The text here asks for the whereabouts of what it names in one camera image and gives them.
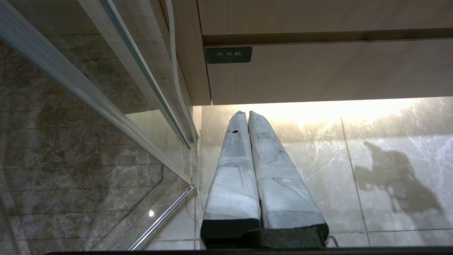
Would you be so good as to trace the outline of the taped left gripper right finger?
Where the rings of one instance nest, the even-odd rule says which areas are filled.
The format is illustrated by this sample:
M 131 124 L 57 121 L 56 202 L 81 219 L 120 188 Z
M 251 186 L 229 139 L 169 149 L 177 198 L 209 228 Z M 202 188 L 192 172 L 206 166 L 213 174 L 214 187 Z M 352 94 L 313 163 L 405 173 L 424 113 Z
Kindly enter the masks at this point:
M 315 227 L 327 242 L 329 226 L 269 121 L 250 111 L 248 130 L 262 227 L 279 230 Z

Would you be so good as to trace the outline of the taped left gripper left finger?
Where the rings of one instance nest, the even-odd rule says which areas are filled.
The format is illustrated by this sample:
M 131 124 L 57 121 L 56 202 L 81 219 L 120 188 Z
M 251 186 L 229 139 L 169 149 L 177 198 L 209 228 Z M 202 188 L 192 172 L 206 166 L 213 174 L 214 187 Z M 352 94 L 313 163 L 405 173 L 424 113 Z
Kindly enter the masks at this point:
M 239 111 L 225 132 L 205 203 L 200 245 L 237 248 L 245 234 L 261 228 L 261 217 L 246 114 Z

